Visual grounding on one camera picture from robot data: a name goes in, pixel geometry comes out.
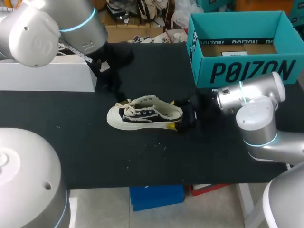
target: canvas sneaker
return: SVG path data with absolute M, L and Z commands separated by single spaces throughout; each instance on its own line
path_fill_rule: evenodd
M 181 121 L 182 109 L 149 95 L 128 99 L 127 104 L 116 103 L 106 118 L 110 126 L 121 130 L 172 129 L 172 124 Z

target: tiled floor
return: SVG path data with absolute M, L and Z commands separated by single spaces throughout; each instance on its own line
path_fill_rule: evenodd
M 299 79 L 304 86 L 304 75 Z M 266 184 L 250 184 L 254 203 Z M 234 185 L 200 196 L 187 195 L 181 204 L 133 212 L 129 188 L 71 191 L 70 228 L 243 228 Z M 264 221 L 260 228 L 267 228 Z

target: black table surface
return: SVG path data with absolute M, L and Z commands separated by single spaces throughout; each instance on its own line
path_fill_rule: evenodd
M 119 71 L 130 99 L 154 94 L 170 102 L 187 97 L 194 81 L 185 44 L 132 45 L 134 61 Z M 277 127 L 304 132 L 304 94 L 287 85 L 276 112 Z M 71 189 L 172 184 L 270 181 L 284 164 L 253 160 L 235 116 L 203 131 L 164 129 L 121 131 L 106 121 L 115 98 L 105 90 L 81 92 L 0 92 L 0 127 L 33 131 L 57 151 Z

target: shoe box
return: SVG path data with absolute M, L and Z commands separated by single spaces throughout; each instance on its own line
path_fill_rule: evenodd
M 295 27 L 304 24 L 304 0 L 294 0 L 289 19 Z
M 215 12 L 220 7 L 232 4 L 234 0 L 198 0 L 198 5 L 204 9 L 205 13 Z
M 197 88 L 272 71 L 293 84 L 304 62 L 304 43 L 282 11 L 192 14 L 187 50 Z
M 133 211 L 182 203 L 185 191 L 182 185 L 130 187 Z
M 154 27 L 153 23 L 140 24 L 139 18 L 129 18 L 128 23 L 117 22 L 106 13 L 103 23 L 109 34 L 109 43 L 132 40 L 135 36 L 154 38 L 163 33 L 163 28 Z

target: sticker label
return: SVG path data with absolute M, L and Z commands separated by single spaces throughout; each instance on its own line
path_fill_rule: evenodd
M 300 3 L 298 4 L 298 8 L 299 8 L 299 9 L 304 8 L 304 2 L 300 2 Z
M 295 23 L 295 22 L 297 22 L 297 21 L 298 21 L 298 18 L 297 18 L 297 17 L 291 18 L 291 23 Z
M 247 56 L 246 51 L 226 51 L 222 52 L 222 56 Z

